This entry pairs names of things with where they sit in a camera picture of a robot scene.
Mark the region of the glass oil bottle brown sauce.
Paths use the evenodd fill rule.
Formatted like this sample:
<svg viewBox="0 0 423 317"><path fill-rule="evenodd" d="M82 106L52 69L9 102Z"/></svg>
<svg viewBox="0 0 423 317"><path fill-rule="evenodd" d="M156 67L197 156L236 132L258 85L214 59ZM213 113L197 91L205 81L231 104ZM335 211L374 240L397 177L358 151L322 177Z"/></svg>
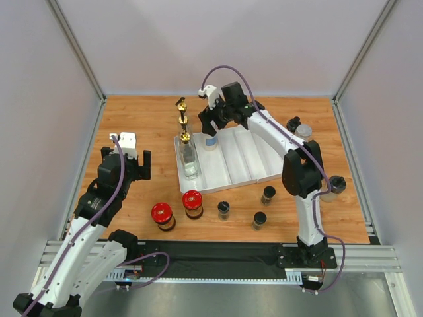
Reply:
<svg viewBox="0 0 423 317"><path fill-rule="evenodd" d="M177 107L181 115L183 116L187 109L187 105L185 103L185 97L180 97L179 100L175 103L175 106Z"/></svg>

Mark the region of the red lid sauce jar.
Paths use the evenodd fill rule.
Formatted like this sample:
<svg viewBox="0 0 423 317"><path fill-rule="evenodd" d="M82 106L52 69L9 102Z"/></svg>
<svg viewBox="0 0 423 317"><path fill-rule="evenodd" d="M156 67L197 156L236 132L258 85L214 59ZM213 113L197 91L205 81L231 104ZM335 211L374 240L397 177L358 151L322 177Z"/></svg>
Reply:
<svg viewBox="0 0 423 317"><path fill-rule="evenodd" d="M151 217L158 228L164 232L170 231L176 226L173 211L167 203L157 203L151 209Z"/></svg>
<svg viewBox="0 0 423 317"><path fill-rule="evenodd" d="M204 212L202 195L197 190L188 190L182 197L182 204L186 216L190 219L199 219Z"/></svg>

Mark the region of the black cap spice bottle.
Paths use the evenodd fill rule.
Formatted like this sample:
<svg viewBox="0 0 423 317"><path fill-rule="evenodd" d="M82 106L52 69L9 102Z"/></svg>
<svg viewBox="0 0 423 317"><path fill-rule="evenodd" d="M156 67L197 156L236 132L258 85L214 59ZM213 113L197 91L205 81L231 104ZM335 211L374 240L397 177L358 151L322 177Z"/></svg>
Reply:
<svg viewBox="0 0 423 317"><path fill-rule="evenodd" d="M301 119L299 116L294 116L289 119L286 124L286 129L291 133L295 133L296 129L301 125Z"/></svg>

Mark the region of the aluminium corner post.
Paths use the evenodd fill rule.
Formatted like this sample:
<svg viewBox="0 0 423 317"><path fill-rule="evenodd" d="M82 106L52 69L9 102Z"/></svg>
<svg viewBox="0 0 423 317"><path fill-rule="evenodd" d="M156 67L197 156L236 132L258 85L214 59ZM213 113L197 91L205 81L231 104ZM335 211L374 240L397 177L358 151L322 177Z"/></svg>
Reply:
<svg viewBox="0 0 423 317"><path fill-rule="evenodd" d="M77 40L74 32L72 31L71 25L67 17L65 16L65 13L59 4L59 1L46 0L46 4L51 10L54 18L56 19L59 28L63 32L65 39L70 45L70 48L75 57L77 58L77 61L81 66L85 76L87 77L90 85L92 86L98 98L103 102L104 100L106 100L106 95L103 89L100 87L100 84L92 70L92 67L89 65L89 62L79 44L79 41Z"/></svg>
<svg viewBox="0 0 423 317"><path fill-rule="evenodd" d="M374 45L378 35L380 34L382 28L388 21L391 13L394 8L399 3L398 0L388 0L384 3L380 13L378 14L375 22L373 23L369 33L367 34L363 44L361 45L358 53L356 54L351 66L349 67L347 73L345 74L339 88L332 97L332 101L337 104L340 102L341 98L344 96L349 84L357 73L360 65L368 55L370 49Z"/></svg>

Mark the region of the glass oil bottle dark sauce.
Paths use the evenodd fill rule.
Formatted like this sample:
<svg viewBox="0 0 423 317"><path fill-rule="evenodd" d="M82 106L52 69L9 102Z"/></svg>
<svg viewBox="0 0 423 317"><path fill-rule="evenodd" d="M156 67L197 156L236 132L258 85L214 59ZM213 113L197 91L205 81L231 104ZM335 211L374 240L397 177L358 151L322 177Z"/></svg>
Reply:
<svg viewBox="0 0 423 317"><path fill-rule="evenodd" d="M178 118L178 123L180 125L180 132L187 133L192 135L192 129L190 126L190 119L189 116L186 114L185 111L181 111Z"/></svg>

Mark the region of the salt jar blue label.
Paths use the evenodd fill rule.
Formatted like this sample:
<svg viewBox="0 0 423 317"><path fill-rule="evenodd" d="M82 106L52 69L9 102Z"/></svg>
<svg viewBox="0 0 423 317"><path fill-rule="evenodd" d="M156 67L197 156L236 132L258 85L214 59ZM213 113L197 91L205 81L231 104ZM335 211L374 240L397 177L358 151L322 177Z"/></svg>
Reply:
<svg viewBox="0 0 423 317"><path fill-rule="evenodd" d="M213 151L217 147L218 138L217 135L211 136L208 134L203 134L203 148L206 151Z"/></svg>

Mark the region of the white powder jar black lid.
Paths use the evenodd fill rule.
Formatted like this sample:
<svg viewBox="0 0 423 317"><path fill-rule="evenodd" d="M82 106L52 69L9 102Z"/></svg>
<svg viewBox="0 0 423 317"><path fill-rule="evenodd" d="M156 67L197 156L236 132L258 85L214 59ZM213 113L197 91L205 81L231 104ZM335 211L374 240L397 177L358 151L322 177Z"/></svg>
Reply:
<svg viewBox="0 0 423 317"><path fill-rule="evenodd" d="M321 196L321 200L326 203L331 203L346 189L347 184L343 176L331 176L330 192Z"/></svg>

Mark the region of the left aluminium corner post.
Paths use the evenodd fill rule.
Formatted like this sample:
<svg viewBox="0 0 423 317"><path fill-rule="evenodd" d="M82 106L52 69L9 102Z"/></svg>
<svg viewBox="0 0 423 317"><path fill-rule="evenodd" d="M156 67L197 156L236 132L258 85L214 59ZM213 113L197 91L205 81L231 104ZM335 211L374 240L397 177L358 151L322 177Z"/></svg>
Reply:
<svg viewBox="0 0 423 317"><path fill-rule="evenodd" d="M59 28L63 32L65 39L70 45L70 48L75 57L77 58L77 61L81 66L85 76L87 77L90 85L92 86L98 98L103 102L104 100L106 100L106 95L103 89L100 87L100 84L92 70L92 67L89 65L89 62L79 44L79 41L77 40L74 32L72 31L71 25L67 17L65 16L65 13L59 4L59 1L46 0L46 4L51 10L54 18L56 19Z"/></svg>

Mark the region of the aluminium frame rail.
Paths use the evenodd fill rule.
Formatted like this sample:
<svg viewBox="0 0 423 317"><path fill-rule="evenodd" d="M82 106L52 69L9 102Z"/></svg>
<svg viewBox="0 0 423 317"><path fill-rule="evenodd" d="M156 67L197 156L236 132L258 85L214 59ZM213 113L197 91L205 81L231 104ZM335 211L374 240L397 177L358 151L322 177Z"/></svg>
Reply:
<svg viewBox="0 0 423 317"><path fill-rule="evenodd" d="M313 264L294 256L293 244L252 242L139 242L142 254L161 252L108 272L107 281L144 282L169 264L160 278L170 283L300 284L306 275L323 273L398 273L391 246L332 244Z"/></svg>

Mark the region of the right aluminium corner post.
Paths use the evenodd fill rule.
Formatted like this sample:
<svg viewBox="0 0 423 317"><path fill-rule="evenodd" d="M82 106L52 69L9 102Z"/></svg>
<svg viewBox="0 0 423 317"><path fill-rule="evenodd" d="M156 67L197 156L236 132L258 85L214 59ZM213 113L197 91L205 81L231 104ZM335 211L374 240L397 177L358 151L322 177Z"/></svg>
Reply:
<svg viewBox="0 0 423 317"><path fill-rule="evenodd" d="M391 13L394 8L399 3L398 0L388 0L384 3L380 13L378 14L375 22L373 23L369 33L367 34L363 44L361 45L358 53L356 54L351 66L349 67L347 73L345 74L339 88L332 97L332 101L337 104L340 102L341 98L344 96L349 84L357 73L360 65L368 55L370 49L374 45L378 35L380 34L382 28L388 21Z"/></svg>

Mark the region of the white divided organizer tray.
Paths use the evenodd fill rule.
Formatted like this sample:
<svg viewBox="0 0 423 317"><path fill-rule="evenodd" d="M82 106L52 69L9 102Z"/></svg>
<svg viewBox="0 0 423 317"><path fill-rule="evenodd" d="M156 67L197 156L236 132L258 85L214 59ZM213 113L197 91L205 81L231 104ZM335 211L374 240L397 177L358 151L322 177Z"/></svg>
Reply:
<svg viewBox="0 0 423 317"><path fill-rule="evenodd" d="M204 149L201 133L193 136L200 167L199 176L187 179L174 138L179 187L182 193L197 190L211 194L280 178L283 160L262 138L242 127L224 129L218 134L217 147Z"/></svg>

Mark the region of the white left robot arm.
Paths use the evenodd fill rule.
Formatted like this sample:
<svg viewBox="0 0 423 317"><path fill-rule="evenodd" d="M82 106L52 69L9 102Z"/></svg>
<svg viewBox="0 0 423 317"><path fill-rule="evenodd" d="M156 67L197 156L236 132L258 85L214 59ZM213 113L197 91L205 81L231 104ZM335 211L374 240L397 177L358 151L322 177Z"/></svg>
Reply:
<svg viewBox="0 0 423 317"><path fill-rule="evenodd" d="M121 210L132 182L150 180L151 152L138 160L135 147L101 149L97 177L80 197L67 236L47 272L29 293L20 293L13 308L21 316L80 316L87 300L120 264L137 260L137 236L115 230L90 262L95 243Z"/></svg>

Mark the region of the clear glass oil bottle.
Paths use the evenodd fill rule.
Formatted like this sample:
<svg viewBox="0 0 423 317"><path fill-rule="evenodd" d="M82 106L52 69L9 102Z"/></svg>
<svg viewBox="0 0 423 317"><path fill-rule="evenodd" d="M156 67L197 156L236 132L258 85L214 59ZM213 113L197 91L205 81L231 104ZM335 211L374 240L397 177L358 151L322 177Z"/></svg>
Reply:
<svg viewBox="0 0 423 317"><path fill-rule="evenodd" d="M191 134L186 131L179 135L178 152L184 176L187 179L197 178L200 173L197 150L191 138Z"/></svg>

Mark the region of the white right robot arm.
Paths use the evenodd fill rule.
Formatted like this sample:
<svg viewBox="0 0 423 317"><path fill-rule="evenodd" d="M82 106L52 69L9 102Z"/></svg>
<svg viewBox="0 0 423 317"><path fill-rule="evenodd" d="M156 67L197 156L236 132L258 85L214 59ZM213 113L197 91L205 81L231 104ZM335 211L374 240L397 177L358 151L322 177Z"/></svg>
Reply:
<svg viewBox="0 0 423 317"><path fill-rule="evenodd" d="M319 194L324 168L319 144L304 141L276 122L261 103L244 94L238 82L221 88L204 86L198 96L208 103L198 115L202 133L214 136L235 122L263 139L281 157L282 184L295 198L299 221L294 255L301 265L314 267L328 248L321 228Z"/></svg>

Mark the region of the salt jar silver lid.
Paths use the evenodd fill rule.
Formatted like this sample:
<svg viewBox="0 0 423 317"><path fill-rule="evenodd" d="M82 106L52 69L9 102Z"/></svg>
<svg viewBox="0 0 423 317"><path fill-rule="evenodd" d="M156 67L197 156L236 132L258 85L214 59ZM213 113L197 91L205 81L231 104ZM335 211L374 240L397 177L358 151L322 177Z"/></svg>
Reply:
<svg viewBox="0 0 423 317"><path fill-rule="evenodd" d="M295 135L305 141L309 141L312 137L312 134L313 134L313 130L311 126L306 124L299 125L295 130Z"/></svg>

